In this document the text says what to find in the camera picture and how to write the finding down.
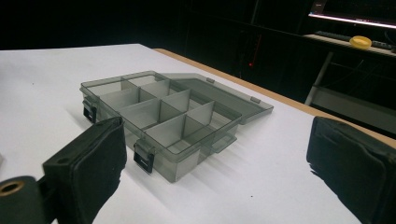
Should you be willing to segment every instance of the white tabletop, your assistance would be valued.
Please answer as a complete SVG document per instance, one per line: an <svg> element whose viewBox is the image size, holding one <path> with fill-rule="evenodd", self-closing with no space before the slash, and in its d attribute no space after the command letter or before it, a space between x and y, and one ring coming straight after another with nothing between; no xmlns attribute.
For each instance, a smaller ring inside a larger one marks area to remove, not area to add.
<svg viewBox="0 0 396 224"><path fill-rule="evenodd" d="M91 124L81 82L142 71L198 73L273 105L176 183L133 160L94 223L359 223L305 155L313 116L141 45L0 51L0 181L41 164Z"/></svg>

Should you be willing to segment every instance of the keyboard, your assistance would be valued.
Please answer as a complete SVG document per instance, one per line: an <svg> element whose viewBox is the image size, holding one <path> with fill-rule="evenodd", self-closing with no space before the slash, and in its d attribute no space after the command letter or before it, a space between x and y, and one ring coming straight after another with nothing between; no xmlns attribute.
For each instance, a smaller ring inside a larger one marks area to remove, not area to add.
<svg viewBox="0 0 396 224"><path fill-rule="evenodd" d="M324 31L316 31L316 32L314 32L314 34L328 37L331 39L347 41L347 42L349 42L350 38L352 38L352 36L349 36L349 35L338 35L338 34L324 32ZM375 41L375 40L372 41L372 47L378 48L378 49L392 50L392 45L384 43L384 42Z"/></svg>

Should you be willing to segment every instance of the compartment box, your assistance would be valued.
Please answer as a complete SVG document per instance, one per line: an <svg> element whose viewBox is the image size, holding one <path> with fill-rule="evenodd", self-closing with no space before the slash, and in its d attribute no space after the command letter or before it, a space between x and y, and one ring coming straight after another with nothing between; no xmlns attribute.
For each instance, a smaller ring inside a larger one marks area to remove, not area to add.
<svg viewBox="0 0 396 224"><path fill-rule="evenodd" d="M273 110L198 74L147 71L84 82L80 90L84 115L92 122L122 117L134 160L169 182L235 141L238 124Z"/></svg>

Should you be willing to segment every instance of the transparent gray organizer box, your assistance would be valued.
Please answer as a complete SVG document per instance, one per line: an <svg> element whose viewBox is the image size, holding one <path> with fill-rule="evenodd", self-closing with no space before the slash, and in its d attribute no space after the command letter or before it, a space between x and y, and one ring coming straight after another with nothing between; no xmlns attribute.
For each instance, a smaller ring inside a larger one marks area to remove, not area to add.
<svg viewBox="0 0 396 224"><path fill-rule="evenodd" d="M121 116L134 160L169 182L235 141L238 124L273 110L198 74L147 71L84 82L80 90L84 115L92 122Z"/></svg>

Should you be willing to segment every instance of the monitor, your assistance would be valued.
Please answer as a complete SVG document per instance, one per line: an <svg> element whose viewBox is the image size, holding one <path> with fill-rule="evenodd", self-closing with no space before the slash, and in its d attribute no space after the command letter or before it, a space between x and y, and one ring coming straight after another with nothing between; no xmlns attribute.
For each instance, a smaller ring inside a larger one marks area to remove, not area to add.
<svg viewBox="0 0 396 224"><path fill-rule="evenodd" d="M314 0L309 16L396 30L395 0Z"/></svg>

